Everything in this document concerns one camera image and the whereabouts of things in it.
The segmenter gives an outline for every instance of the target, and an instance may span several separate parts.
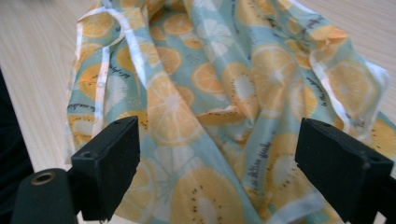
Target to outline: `cloth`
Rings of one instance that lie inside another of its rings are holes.
[[[32,173],[32,163],[0,71],[0,223],[11,220],[18,186]]]
[[[387,73],[297,2],[98,1],[77,41],[69,155],[110,122],[139,118],[142,159],[121,217],[339,221],[294,161],[302,117],[395,158],[394,131],[376,116]]]

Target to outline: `wrinkled fabric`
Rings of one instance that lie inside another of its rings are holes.
[[[387,73],[290,0],[98,1],[78,21],[72,155],[138,116],[141,162],[116,214],[138,223],[334,223],[294,161],[301,119],[395,159]]]

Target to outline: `wooden table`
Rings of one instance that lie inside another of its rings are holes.
[[[0,66],[36,171],[64,167],[66,86],[76,23],[93,0],[0,1]],[[355,49],[396,77],[396,2],[300,0],[351,36]],[[396,122],[396,84],[382,111]]]

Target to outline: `fabric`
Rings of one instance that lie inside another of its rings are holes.
[[[387,73],[294,1],[98,1],[72,75],[69,155],[139,118],[142,159],[116,213],[138,223],[339,221],[294,161],[302,117],[396,156],[376,117]]]
[[[32,173],[32,163],[0,71],[0,223],[11,220],[18,186]]]

